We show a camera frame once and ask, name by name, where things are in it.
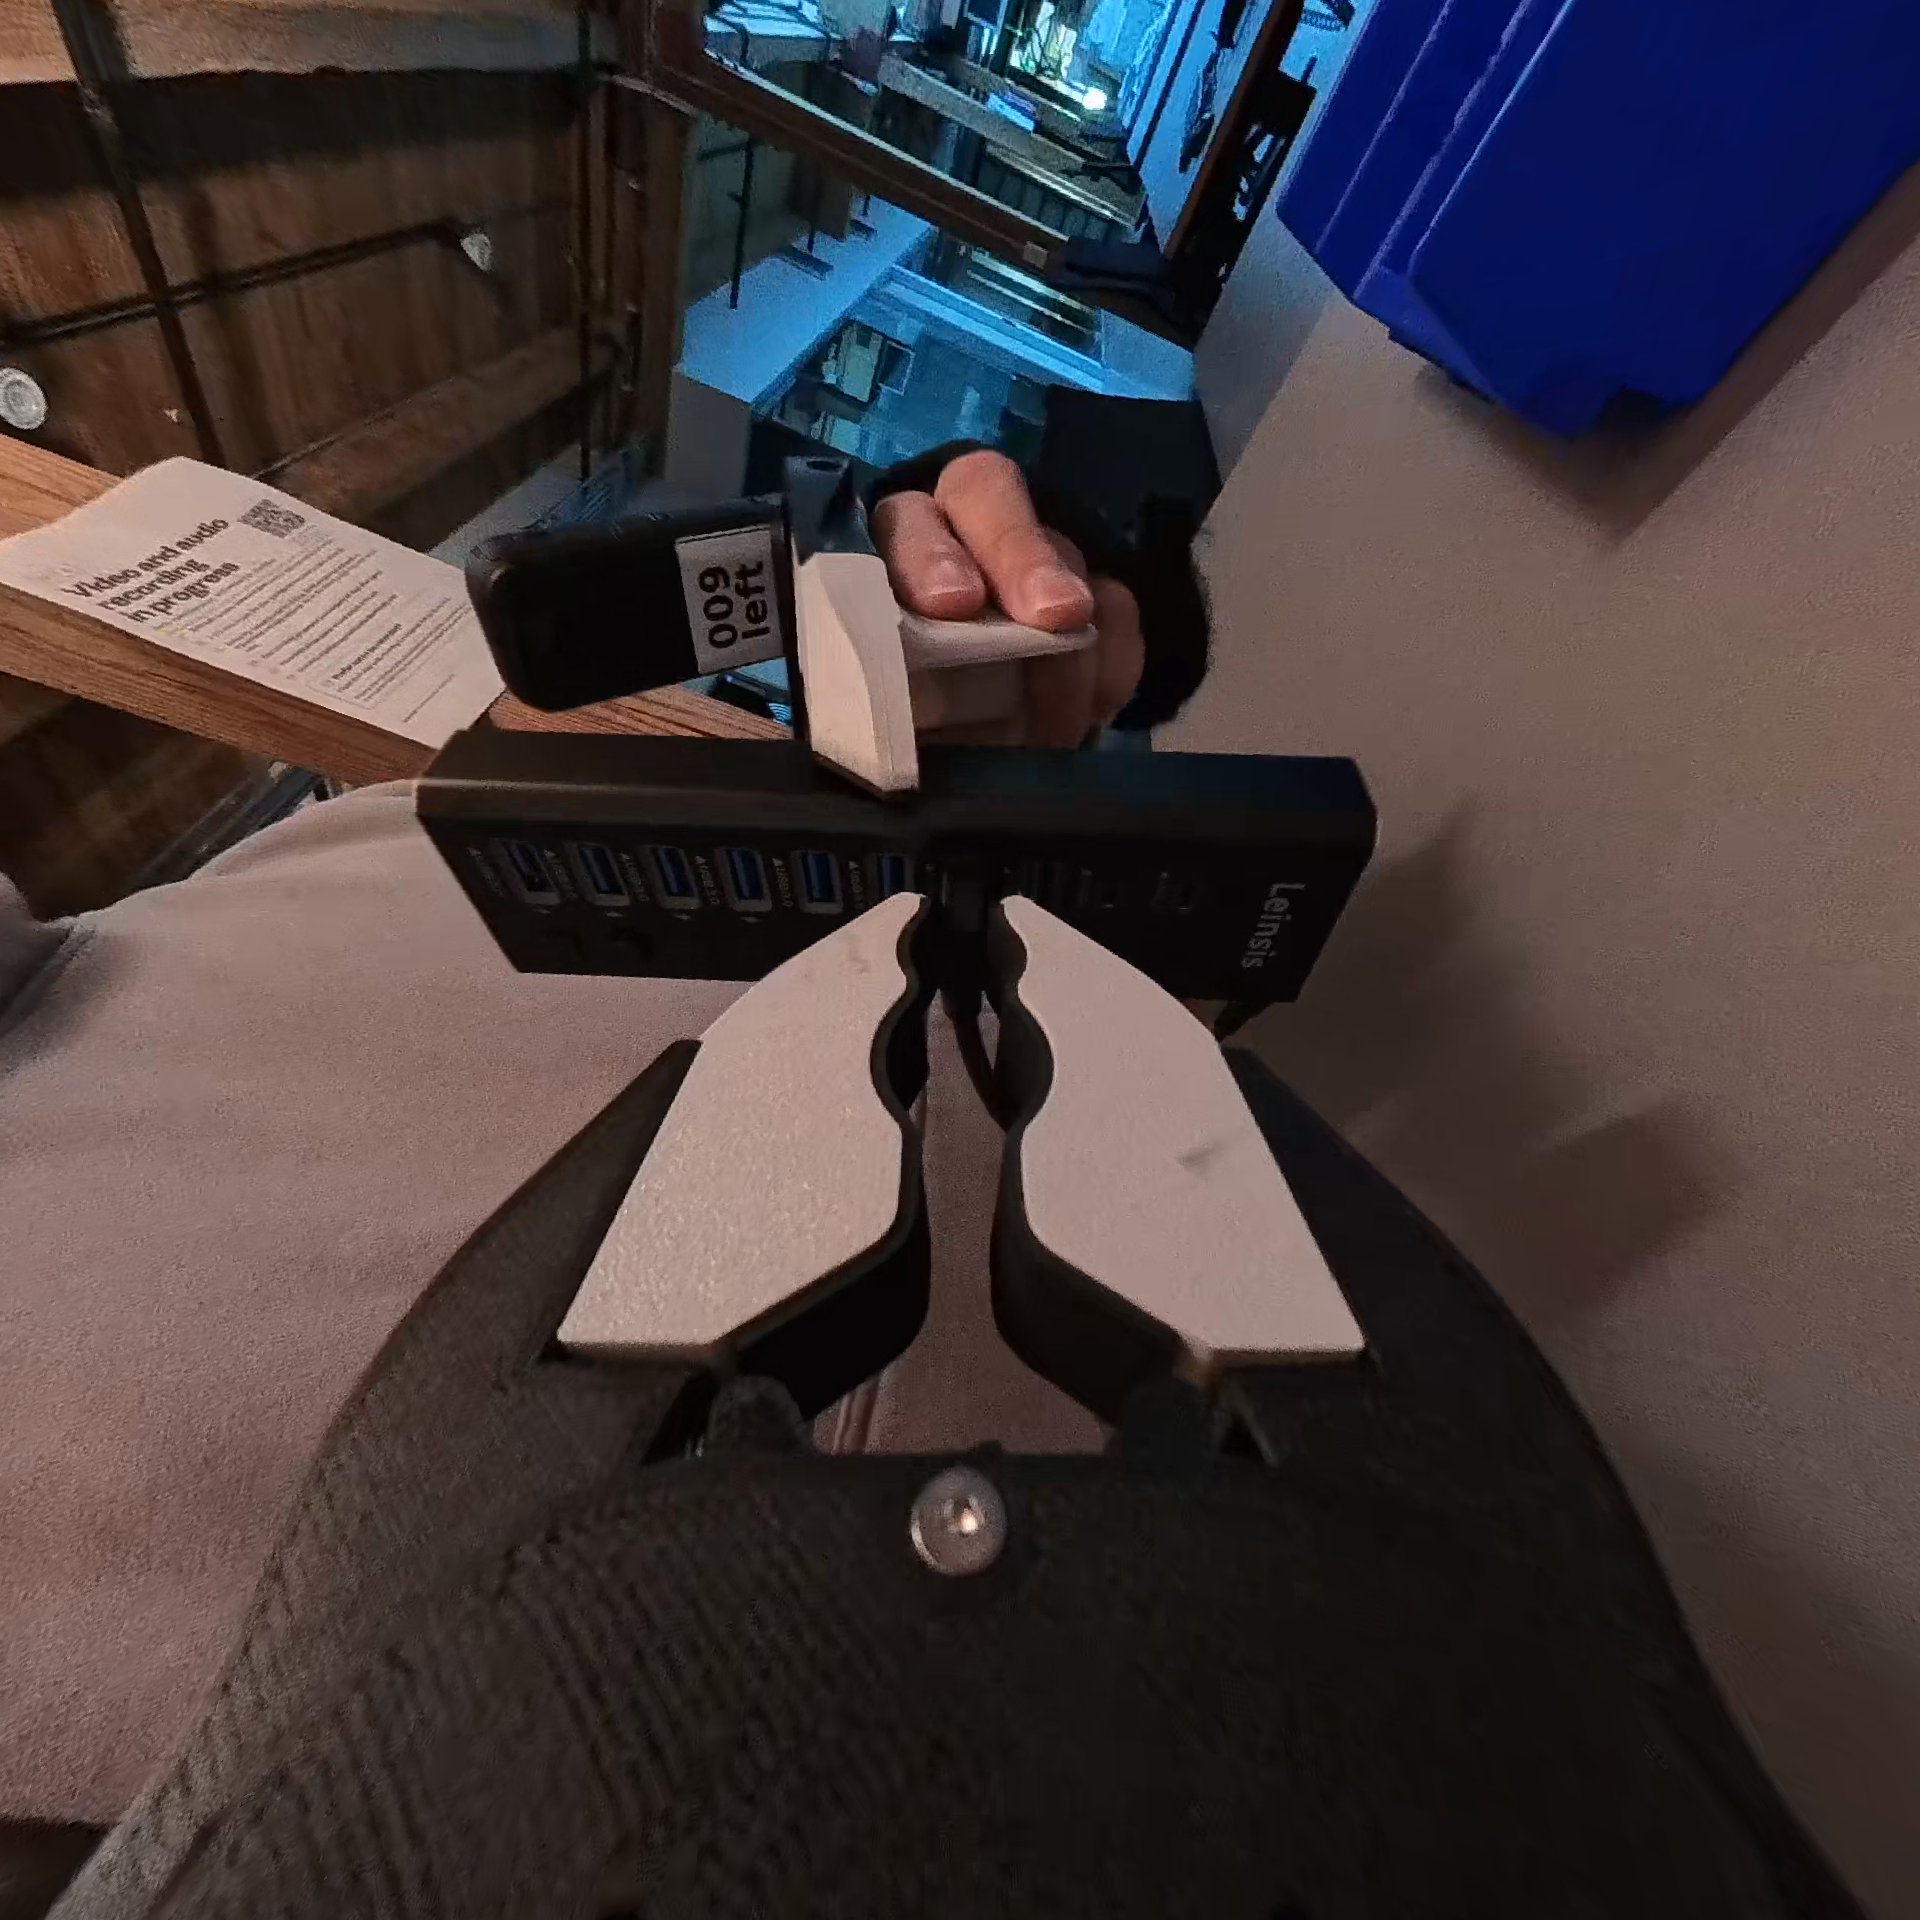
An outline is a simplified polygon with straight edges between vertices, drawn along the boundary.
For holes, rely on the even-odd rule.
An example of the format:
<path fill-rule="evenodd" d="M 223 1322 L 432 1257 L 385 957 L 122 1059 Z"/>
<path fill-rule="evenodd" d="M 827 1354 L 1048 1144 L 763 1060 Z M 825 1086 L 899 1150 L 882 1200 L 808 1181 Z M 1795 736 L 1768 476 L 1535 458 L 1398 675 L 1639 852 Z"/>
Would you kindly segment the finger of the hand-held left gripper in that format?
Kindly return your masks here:
<path fill-rule="evenodd" d="M 904 618 L 882 560 L 834 550 L 804 560 L 795 612 L 812 756 L 878 798 L 918 793 Z"/>

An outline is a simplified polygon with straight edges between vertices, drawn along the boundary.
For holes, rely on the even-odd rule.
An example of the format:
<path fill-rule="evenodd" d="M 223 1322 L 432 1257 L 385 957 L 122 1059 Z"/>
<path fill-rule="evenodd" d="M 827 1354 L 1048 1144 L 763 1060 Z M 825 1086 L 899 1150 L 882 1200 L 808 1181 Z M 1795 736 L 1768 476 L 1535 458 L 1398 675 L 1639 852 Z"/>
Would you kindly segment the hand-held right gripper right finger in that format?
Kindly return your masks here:
<path fill-rule="evenodd" d="M 992 1306 L 1048 1379 L 1346 1365 L 1364 1334 L 1211 1033 L 1041 904 L 992 929 Z"/>

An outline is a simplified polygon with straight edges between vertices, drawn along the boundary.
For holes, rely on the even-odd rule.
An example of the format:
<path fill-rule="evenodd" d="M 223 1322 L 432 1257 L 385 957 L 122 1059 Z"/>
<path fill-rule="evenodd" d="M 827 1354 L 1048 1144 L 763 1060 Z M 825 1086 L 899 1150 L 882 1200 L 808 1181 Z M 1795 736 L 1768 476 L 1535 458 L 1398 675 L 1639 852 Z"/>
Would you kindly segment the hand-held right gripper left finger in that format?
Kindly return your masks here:
<path fill-rule="evenodd" d="M 704 1030 L 560 1322 L 595 1361 L 729 1363 L 900 1217 L 906 1117 L 875 1045 L 908 1006 L 896 893 Z"/>

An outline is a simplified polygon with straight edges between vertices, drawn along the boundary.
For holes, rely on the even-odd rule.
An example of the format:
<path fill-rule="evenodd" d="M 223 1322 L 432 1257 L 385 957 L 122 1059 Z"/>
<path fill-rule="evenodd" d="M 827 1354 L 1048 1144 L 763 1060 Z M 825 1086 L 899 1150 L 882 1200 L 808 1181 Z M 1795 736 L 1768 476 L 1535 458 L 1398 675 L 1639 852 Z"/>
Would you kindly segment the black USB hub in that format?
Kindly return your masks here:
<path fill-rule="evenodd" d="M 899 893 L 1025 896 L 1182 998 L 1299 997 L 1376 848 L 1351 760 L 471 729 L 416 818 L 521 973 L 758 980 Z"/>

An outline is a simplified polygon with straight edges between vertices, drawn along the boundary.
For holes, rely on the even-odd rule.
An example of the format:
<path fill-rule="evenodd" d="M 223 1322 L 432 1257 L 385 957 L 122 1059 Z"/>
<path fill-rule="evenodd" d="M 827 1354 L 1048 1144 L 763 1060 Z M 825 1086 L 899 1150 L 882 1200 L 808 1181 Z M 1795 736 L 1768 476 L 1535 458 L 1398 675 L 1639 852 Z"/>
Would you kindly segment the blue plastic bin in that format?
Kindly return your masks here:
<path fill-rule="evenodd" d="M 1321 274 L 1384 314 L 1410 252 L 1536 58 L 1558 3 L 1378 3 L 1318 108 L 1279 216 Z"/>
<path fill-rule="evenodd" d="M 1916 145 L 1916 3 L 1527 8 L 1409 206 L 1384 323 L 1561 440 L 1689 408 Z"/>

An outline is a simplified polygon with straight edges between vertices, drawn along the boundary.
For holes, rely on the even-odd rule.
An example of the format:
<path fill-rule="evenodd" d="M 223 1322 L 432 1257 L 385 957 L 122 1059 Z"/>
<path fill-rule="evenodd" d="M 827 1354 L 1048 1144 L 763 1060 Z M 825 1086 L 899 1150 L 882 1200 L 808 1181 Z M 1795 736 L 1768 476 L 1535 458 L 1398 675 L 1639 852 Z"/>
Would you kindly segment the person's left hand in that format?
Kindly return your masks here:
<path fill-rule="evenodd" d="M 1041 521 L 1023 469 L 992 449 L 913 473 L 874 496 L 871 538 L 896 602 L 913 616 L 974 619 L 996 610 L 1041 633 L 1078 633 L 1096 596 Z"/>

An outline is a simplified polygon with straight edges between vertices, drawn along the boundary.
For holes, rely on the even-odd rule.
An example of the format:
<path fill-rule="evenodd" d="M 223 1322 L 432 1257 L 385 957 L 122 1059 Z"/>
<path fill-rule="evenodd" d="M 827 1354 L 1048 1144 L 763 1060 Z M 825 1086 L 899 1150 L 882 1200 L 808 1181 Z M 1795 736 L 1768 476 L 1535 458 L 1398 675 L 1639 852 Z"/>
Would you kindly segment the wooden table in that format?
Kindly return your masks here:
<path fill-rule="evenodd" d="M 6 5 L 6 532 L 199 458 L 440 542 L 665 464 L 684 5 Z"/>

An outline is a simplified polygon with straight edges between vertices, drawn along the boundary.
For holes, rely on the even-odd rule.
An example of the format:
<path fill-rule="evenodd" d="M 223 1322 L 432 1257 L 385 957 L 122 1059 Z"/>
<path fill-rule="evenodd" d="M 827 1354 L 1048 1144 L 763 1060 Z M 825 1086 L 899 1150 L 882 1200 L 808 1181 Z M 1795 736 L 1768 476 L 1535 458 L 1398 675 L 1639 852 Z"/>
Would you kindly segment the white paper sign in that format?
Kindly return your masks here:
<path fill-rule="evenodd" d="M 505 688 L 459 569 L 190 459 L 7 538 L 3 581 L 432 753 Z"/>

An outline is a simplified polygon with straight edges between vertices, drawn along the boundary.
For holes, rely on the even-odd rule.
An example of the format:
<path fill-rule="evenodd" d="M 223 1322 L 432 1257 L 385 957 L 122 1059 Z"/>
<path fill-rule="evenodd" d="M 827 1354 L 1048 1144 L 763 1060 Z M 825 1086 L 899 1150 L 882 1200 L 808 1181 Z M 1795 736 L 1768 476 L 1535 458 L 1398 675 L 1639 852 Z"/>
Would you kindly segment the person in beige hoodie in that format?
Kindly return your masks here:
<path fill-rule="evenodd" d="M 736 982 L 523 976 L 409 784 L 3 907 L 3 1803 L 112 1825 L 444 1262 Z"/>

